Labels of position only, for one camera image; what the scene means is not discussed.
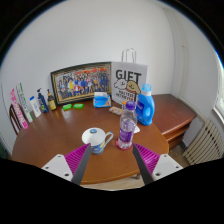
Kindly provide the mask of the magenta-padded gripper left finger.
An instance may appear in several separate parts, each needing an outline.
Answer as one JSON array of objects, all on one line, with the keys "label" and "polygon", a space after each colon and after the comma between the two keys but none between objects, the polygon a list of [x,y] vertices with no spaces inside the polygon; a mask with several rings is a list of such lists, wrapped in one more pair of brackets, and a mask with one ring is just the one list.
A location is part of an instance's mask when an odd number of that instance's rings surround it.
[{"label": "magenta-padded gripper left finger", "polygon": [[91,152],[91,145],[86,144],[67,155],[57,154],[42,169],[80,185]]}]

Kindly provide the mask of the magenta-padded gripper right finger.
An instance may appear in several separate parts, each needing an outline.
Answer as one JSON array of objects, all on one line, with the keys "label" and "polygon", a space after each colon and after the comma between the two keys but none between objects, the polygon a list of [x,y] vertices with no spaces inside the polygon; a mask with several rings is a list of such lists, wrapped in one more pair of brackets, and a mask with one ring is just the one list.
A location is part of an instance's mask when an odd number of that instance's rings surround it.
[{"label": "magenta-padded gripper right finger", "polygon": [[133,144],[133,154],[145,185],[182,169],[168,154],[158,155],[137,143]]}]

